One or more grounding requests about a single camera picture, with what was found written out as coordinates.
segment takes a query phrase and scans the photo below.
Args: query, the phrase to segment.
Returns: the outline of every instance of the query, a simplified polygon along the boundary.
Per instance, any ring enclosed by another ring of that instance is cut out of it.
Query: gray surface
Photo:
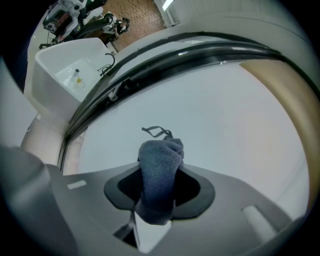
[[[61,176],[51,167],[53,191],[81,255],[143,255],[112,236],[128,223],[130,212],[116,209],[105,197],[105,182],[137,166],[137,163],[93,173]],[[291,221],[275,204],[236,178],[184,164],[188,169],[211,181],[216,197],[198,218],[177,220],[159,244],[149,253],[163,255],[240,255],[260,242],[242,209],[255,205],[277,231]],[[84,180],[87,185],[67,189],[67,184]]]
[[[298,218],[288,226],[286,226],[275,239],[259,246],[258,248],[245,253],[243,256],[270,256],[277,253],[277,251],[286,243],[286,241],[299,229],[303,223],[304,218]]]
[[[35,61],[32,75],[32,96],[52,113],[69,122],[81,102],[73,97],[53,76]]]
[[[18,147],[0,146],[0,156],[2,196],[21,228],[54,255],[78,255],[75,239],[53,195],[46,166]]]
[[[20,147],[36,114],[0,58],[0,145]]]
[[[138,169],[140,169],[140,165],[129,168],[125,172],[114,176],[105,183],[104,194],[117,209],[129,211],[132,211],[134,209],[135,202],[126,194],[121,192],[121,190],[118,188],[118,183],[124,178],[132,175]],[[200,185],[200,191],[196,195],[196,197],[175,207],[172,211],[171,220],[185,220],[196,218],[201,215],[208,207],[210,207],[215,198],[215,188],[213,187],[211,182],[187,169],[185,169],[183,173],[187,174],[198,182],[198,184]]]

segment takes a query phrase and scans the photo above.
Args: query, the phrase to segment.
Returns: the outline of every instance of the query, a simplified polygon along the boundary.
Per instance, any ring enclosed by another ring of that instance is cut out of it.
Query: machinery
[[[65,40],[79,38],[88,32],[104,27],[113,21],[113,15],[106,15],[102,20],[90,23],[90,28],[83,30],[86,25],[84,19],[96,8],[105,5],[107,0],[58,0],[53,4],[47,17],[42,22],[43,28],[55,35],[53,43],[41,44],[40,49],[45,46],[51,46]]]

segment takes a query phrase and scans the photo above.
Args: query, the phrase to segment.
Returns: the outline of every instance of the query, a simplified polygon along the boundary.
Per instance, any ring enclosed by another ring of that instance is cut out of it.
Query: gray towel
[[[162,131],[152,135],[150,130]],[[142,128],[152,137],[165,134],[163,140],[148,140],[139,149],[143,189],[135,212],[146,223],[165,225],[171,219],[175,200],[175,177],[178,166],[184,158],[184,146],[179,138],[173,138],[171,131],[160,126]]]

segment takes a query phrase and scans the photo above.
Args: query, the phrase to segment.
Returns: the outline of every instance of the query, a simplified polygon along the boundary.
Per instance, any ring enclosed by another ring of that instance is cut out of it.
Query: white plastic surface
[[[101,78],[98,69],[112,64],[107,47],[98,38],[59,43],[35,55],[32,96],[51,112],[69,121]],[[68,71],[79,69],[80,88],[64,85]]]
[[[141,130],[150,126],[182,140],[186,164],[245,181],[293,219],[306,211],[308,201],[297,195],[308,194],[308,179],[288,189],[306,161],[297,131],[272,93],[238,64],[177,75],[105,113],[86,131],[78,172],[135,162],[141,144],[153,140]],[[283,195],[291,200],[279,200]]]
[[[136,236],[138,236],[138,250],[148,254],[161,241],[171,229],[172,222],[168,221],[165,225],[150,225],[144,222],[140,216],[134,213],[136,224]]]
[[[277,231],[272,224],[269,223],[254,205],[247,206],[242,209],[242,212],[246,216],[262,245],[277,235]]]

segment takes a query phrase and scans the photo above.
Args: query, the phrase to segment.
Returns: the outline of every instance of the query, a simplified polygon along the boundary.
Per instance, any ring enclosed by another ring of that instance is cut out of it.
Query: white basin
[[[32,96],[68,122],[100,80],[98,69],[112,64],[112,57],[106,53],[110,51],[98,38],[63,42],[39,51],[35,55]],[[76,69],[78,82],[72,77]]]

